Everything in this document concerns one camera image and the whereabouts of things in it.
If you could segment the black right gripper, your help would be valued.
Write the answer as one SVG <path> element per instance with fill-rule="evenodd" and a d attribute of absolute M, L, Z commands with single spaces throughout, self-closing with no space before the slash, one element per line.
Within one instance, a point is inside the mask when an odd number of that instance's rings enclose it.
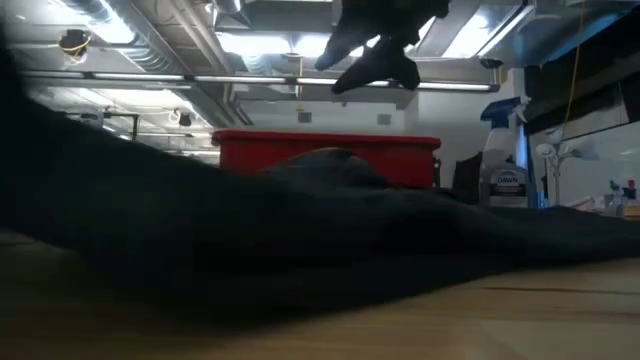
<path fill-rule="evenodd" d="M 316 70 L 327 70 L 371 38 L 381 38 L 365 51 L 333 84 L 331 91 L 342 94 L 375 81 L 394 80 L 408 90 L 420 84 L 416 63 L 404 52 L 404 45 L 415 45 L 419 30 L 433 18 L 445 18 L 449 0 L 345 0 L 342 2 L 342 28 L 336 27 Z"/>

